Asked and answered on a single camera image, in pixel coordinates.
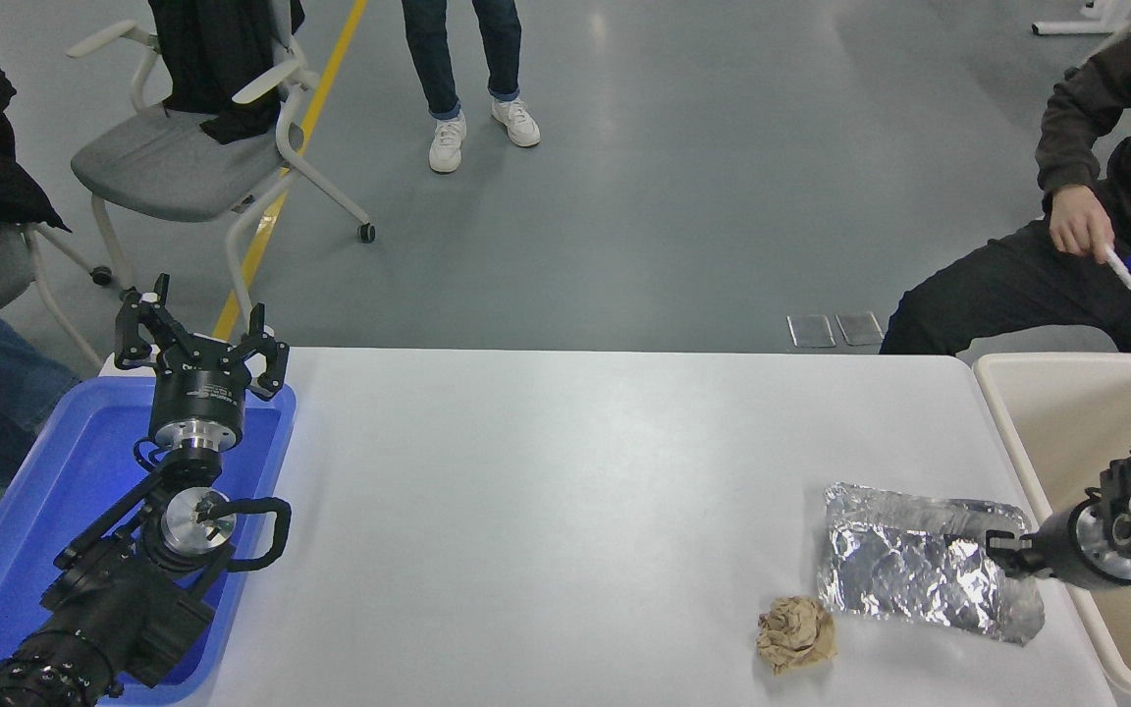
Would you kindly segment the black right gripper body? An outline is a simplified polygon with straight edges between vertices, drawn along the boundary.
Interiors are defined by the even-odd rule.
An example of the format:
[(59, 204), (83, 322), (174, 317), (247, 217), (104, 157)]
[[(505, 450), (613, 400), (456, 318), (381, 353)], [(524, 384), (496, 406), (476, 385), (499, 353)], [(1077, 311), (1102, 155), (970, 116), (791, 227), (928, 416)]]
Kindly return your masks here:
[(1085, 506), (1051, 515), (1036, 532), (1020, 537), (1020, 571), (1037, 578), (1056, 578), (1083, 589), (1085, 563), (1077, 521)]

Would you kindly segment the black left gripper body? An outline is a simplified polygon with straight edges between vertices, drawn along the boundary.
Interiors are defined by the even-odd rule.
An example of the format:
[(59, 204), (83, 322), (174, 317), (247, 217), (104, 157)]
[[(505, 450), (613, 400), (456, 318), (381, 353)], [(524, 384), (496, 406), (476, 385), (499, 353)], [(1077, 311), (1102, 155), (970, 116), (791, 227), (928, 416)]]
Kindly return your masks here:
[(250, 374), (245, 362), (234, 359), (223, 367), (232, 345), (198, 336), (192, 345), (161, 344), (154, 357), (156, 383), (149, 429), (162, 430), (175, 422), (206, 420), (228, 430), (242, 429)]

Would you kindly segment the person's right hand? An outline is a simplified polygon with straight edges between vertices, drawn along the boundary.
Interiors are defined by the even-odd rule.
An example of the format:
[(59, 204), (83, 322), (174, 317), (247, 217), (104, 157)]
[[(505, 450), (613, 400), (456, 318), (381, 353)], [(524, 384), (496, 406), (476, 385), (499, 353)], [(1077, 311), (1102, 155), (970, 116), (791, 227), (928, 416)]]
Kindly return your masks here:
[(1093, 256), (1097, 264), (1105, 264), (1113, 255), (1111, 219), (1090, 187), (1055, 190), (1050, 202), (1050, 236), (1059, 253)]

